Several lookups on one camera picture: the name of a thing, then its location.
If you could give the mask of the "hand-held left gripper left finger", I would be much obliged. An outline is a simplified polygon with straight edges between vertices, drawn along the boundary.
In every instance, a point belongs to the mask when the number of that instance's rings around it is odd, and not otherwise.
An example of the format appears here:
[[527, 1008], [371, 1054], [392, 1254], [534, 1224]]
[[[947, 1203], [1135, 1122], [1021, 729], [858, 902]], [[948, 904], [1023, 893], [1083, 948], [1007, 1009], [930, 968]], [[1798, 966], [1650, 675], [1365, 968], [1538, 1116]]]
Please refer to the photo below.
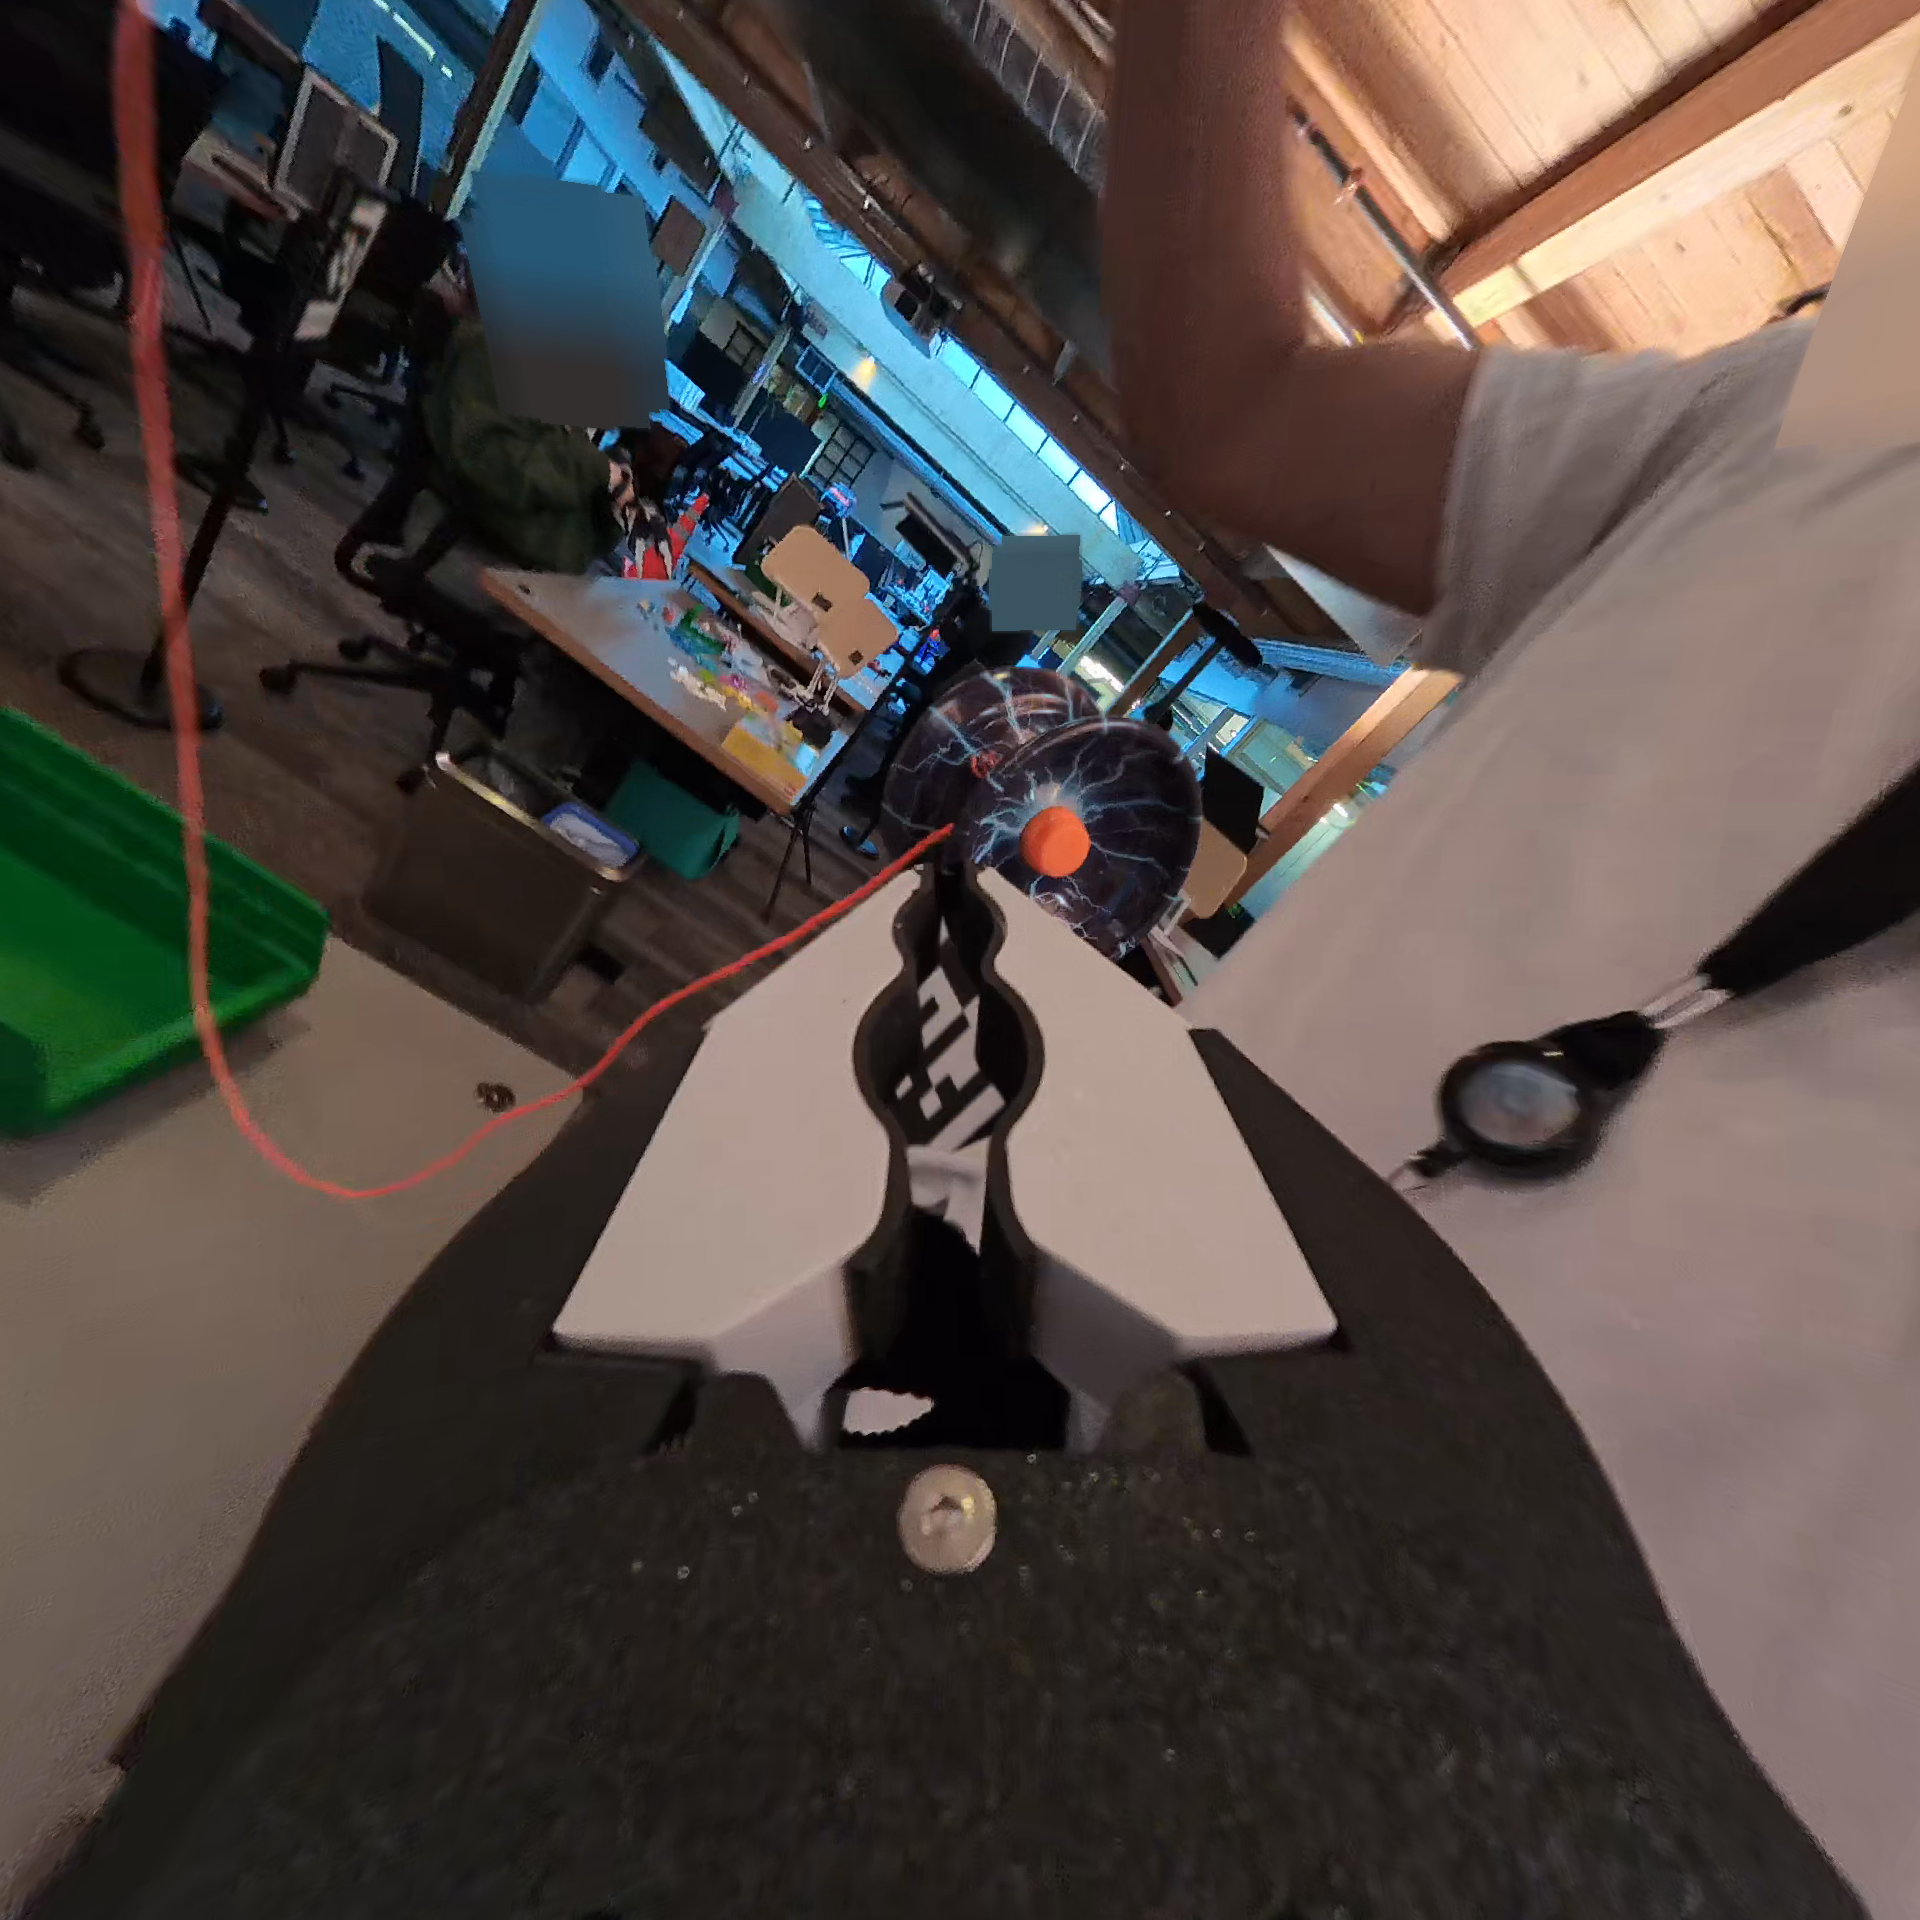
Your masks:
[[560, 1351], [759, 1377], [820, 1445], [856, 1355], [848, 1270], [894, 1167], [853, 1043], [900, 978], [918, 891], [913, 872], [888, 880], [710, 1022], [560, 1311]]

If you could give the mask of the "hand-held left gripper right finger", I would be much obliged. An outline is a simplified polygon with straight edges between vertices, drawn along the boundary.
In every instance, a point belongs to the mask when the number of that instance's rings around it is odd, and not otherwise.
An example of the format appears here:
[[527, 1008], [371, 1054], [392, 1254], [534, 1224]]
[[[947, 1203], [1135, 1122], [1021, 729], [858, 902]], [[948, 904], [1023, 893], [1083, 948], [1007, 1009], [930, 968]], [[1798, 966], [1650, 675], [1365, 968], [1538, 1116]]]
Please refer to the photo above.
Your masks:
[[992, 978], [1038, 1036], [1001, 1159], [1070, 1445], [1094, 1449], [1126, 1394], [1185, 1363], [1328, 1344], [1336, 1314], [1189, 1020], [1003, 877], [979, 886]]

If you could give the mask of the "dark lightning-print yo-yo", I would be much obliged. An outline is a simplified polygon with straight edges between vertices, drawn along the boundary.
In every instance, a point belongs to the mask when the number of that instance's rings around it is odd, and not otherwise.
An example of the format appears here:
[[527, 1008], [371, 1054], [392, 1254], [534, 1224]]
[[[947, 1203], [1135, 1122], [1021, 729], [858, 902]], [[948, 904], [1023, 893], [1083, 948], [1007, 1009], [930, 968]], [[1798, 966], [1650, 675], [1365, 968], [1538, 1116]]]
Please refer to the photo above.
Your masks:
[[900, 732], [880, 790], [892, 856], [996, 872], [1111, 961], [1183, 898], [1202, 784], [1160, 729], [1099, 710], [1055, 672], [970, 672]]

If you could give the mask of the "person's right forearm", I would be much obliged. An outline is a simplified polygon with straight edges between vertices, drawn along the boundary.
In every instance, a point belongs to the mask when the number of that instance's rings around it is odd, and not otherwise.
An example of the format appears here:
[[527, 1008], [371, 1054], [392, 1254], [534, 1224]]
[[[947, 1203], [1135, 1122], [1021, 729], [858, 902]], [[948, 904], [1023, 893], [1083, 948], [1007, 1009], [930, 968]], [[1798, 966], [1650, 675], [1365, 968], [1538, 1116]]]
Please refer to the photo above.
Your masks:
[[1189, 516], [1420, 616], [1475, 355], [1310, 336], [1288, 8], [1124, 5], [1101, 290], [1134, 462]]

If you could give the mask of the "white desk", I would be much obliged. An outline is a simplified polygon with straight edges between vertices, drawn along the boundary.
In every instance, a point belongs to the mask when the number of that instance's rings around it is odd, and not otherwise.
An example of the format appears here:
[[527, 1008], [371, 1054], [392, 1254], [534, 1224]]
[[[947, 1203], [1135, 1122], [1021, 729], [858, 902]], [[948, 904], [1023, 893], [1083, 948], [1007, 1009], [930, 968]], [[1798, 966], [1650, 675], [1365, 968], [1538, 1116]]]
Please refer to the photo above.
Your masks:
[[199, 1059], [5, 1142], [5, 1900], [99, 1806], [351, 1360], [570, 1111], [367, 1203], [268, 1164]]

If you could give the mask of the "teal bag under table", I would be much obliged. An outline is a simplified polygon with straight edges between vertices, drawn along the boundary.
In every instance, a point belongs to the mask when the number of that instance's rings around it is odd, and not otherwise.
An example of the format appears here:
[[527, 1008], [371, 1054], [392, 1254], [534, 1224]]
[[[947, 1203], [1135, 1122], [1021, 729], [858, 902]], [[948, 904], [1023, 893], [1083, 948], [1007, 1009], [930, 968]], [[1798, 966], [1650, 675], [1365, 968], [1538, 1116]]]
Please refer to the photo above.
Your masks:
[[710, 877], [741, 830], [732, 805], [710, 805], [646, 760], [628, 769], [600, 811], [652, 864], [684, 880]]

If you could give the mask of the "black retractable badge reel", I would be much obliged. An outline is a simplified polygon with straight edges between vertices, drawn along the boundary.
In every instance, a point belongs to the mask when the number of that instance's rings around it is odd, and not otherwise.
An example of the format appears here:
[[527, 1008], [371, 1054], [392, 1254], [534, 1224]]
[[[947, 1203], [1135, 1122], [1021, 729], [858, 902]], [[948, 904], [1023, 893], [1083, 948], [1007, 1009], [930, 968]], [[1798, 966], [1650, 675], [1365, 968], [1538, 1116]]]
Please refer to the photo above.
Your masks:
[[1443, 1076], [1438, 1136], [1394, 1174], [1402, 1187], [1472, 1167], [1548, 1182], [1589, 1164], [1667, 1036], [1640, 1011], [1575, 1020], [1524, 1042], [1484, 1043]]

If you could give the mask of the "metal trash bin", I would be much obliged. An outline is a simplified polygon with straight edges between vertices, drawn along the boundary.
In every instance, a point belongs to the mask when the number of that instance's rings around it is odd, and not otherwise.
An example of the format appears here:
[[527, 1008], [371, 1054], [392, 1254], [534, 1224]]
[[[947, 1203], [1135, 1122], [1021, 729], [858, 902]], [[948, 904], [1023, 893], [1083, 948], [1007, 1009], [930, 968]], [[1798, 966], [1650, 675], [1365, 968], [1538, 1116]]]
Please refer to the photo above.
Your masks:
[[540, 1002], [592, 946], [639, 845], [494, 743], [439, 753], [362, 889], [373, 923]]

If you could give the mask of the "light wooden work table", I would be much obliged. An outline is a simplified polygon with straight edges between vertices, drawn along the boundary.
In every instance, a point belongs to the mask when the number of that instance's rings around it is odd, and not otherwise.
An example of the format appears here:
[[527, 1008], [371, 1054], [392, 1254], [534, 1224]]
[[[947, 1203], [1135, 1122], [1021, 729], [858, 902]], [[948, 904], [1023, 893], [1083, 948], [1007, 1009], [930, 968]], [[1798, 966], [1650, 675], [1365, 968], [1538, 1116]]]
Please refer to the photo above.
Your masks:
[[820, 805], [863, 718], [852, 703], [810, 690], [799, 669], [676, 585], [497, 565], [479, 581], [617, 708], [612, 745], [590, 752], [600, 806], [636, 760], [652, 762], [710, 805], [732, 805], [741, 827], [784, 827], [768, 909], [792, 872], [816, 880]]

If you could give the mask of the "person in white shirt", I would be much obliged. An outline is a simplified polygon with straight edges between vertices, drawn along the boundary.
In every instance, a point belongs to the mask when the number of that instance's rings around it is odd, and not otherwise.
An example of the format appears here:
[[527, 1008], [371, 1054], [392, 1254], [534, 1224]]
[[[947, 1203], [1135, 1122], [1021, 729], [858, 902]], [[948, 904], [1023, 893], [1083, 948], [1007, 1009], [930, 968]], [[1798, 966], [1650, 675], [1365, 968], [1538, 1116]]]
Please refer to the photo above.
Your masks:
[[[1776, 452], [1814, 324], [1486, 353], [1429, 747], [1191, 999], [1394, 1170], [1475, 1043], [1680, 982], [1917, 765], [1917, 445]], [[1917, 1915], [1917, 926], [1682, 1031], [1597, 1161], [1415, 1205], [1570, 1403], [1735, 1727]]]

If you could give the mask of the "light wooden chair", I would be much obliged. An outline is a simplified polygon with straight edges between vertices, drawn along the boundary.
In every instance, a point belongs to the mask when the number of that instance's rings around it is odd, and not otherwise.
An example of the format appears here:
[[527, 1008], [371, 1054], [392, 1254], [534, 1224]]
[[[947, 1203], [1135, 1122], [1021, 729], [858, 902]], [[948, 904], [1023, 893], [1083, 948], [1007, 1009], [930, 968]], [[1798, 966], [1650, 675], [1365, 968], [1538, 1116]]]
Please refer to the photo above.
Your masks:
[[900, 644], [900, 625], [877, 599], [869, 576], [839, 544], [799, 525], [756, 561], [764, 593], [760, 622], [810, 679], [858, 712], [883, 693], [880, 660]]

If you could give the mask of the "black office chair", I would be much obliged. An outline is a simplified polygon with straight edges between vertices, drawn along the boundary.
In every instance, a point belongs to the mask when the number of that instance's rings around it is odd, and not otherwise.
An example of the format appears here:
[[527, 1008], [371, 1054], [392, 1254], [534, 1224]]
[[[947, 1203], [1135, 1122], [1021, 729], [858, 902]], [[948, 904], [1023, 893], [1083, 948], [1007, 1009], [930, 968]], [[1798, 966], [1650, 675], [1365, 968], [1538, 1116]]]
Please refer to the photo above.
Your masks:
[[475, 603], [439, 579], [449, 557], [472, 548], [468, 516], [448, 490], [427, 429], [423, 375], [414, 368], [403, 385], [389, 474], [333, 554], [344, 581], [400, 622], [403, 640], [357, 634], [338, 644], [338, 656], [297, 656], [256, 677], [274, 696], [290, 696], [301, 679], [423, 694], [427, 743], [396, 778], [404, 797], [429, 781], [457, 718], [500, 741], [517, 703], [525, 642], [489, 599]]

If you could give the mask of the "green plastic tray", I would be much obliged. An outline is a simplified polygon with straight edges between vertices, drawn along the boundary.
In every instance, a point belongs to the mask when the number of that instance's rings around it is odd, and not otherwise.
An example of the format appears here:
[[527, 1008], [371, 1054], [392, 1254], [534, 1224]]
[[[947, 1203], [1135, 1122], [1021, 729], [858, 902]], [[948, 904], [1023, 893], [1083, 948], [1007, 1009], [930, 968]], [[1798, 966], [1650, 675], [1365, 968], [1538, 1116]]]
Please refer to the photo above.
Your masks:
[[[211, 1002], [239, 1029], [325, 966], [319, 900], [216, 838]], [[3, 713], [3, 1132], [52, 1132], [199, 1053], [181, 818], [19, 710]]]

